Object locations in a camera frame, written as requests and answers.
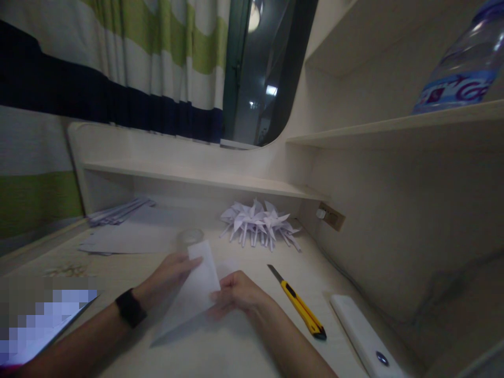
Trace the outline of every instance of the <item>yellow utility knife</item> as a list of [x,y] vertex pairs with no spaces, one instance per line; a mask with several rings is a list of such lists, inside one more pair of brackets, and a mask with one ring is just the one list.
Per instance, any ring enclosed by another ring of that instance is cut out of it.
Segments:
[[287,294],[287,297],[289,297],[298,313],[301,315],[304,323],[308,327],[308,330],[313,335],[313,337],[319,340],[327,340],[324,327],[322,326],[322,324],[320,324],[317,317],[313,315],[313,312],[311,312],[308,306],[306,306],[303,300],[296,294],[296,292],[291,288],[287,281],[282,278],[282,276],[277,272],[273,265],[268,264],[268,268],[277,278],[278,282],[280,282],[282,289],[284,290],[285,294]]

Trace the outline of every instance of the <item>white shelf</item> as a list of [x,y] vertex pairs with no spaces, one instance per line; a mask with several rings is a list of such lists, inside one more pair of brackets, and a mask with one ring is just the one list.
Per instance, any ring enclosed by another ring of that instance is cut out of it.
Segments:
[[504,100],[288,138],[336,150],[504,151]]
[[208,171],[195,171],[181,166],[137,161],[133,159],[83,163],[82,167],[94,171],[211,185],[249,192],[278,194],[288,197],[307,198],[309,200],[328,200],[327,196],[313,189],[292,185],[282,181],[227,175]]
[[308,57],[307,65],[344,76],[429,21],[455,0],[356,0]]

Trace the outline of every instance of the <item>water bottle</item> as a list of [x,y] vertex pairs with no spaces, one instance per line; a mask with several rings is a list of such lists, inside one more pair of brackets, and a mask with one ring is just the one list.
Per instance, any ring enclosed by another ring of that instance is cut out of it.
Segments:
[[481,102],[504,63],[504,0],[488,0],[431,74],[413,114]]

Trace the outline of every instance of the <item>striped curtain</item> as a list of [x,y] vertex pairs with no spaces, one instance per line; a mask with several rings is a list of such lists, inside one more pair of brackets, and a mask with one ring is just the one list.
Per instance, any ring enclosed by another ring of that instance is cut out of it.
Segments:
[[0,2],[0,254],[82,217],[69,123],[220,142],[229,8]]

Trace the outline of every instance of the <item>origami crane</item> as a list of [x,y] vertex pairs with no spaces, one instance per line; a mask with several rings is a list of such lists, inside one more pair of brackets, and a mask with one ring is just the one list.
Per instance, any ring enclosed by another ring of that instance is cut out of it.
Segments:
[[298,232],[299,229],[294,229],[287,222],[290,214],[279,213],[277,208],[268,201],[264,201],[264,204],[266,210],[257,199],[254,200],[252,206],[235,202],[220,216],[221,220],[228,224],[220,237],[222,238],[231,229],[229,242],[232,242],[235,234],[240,232],[239,242],[243,248],[248,233],[250,233],[250,245],[252,247],[256,246],[258,235],[260,235],[261,245],[269,247],[270,251],[273,252],[277,241],[275,234],[279,233],[287,246],[290,247],[291,242],[298,252],[301,252],[301,247],[293,237],[293,234]]

